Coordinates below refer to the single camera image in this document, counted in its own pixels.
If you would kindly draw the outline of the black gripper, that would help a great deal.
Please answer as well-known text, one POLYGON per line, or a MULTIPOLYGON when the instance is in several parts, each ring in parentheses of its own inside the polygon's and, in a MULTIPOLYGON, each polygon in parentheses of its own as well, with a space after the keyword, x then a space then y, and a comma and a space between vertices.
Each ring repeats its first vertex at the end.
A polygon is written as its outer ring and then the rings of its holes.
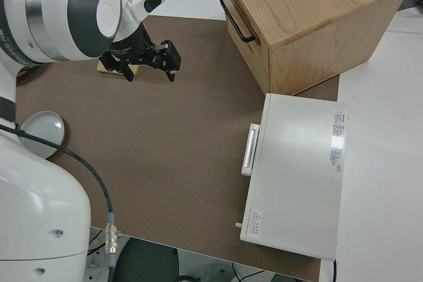
POLYGON ((132 65, 148 65, 164 71, 170 82, 180 70, 181 56, 170 40, 154 44, 141 23, 127 38, 113 42, 100 57, 106 71, 116 71, 132 82, 134 70, 132 65))

